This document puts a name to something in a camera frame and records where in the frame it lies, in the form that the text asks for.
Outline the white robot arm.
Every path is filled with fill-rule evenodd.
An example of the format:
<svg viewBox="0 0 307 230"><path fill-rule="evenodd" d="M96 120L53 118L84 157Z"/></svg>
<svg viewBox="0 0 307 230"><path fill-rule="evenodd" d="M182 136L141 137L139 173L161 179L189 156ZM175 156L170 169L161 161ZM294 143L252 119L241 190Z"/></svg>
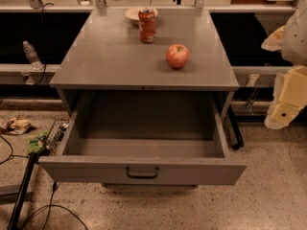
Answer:
<svg viewBox="0 0 307 230"><path fill-rule="evenodd" d="M307 0L300 0L287 23L275 30L261 45L267 51L280 51L293 67L285 74L277 73L273 101L265 126L287 127L307 105Z"/></svg>

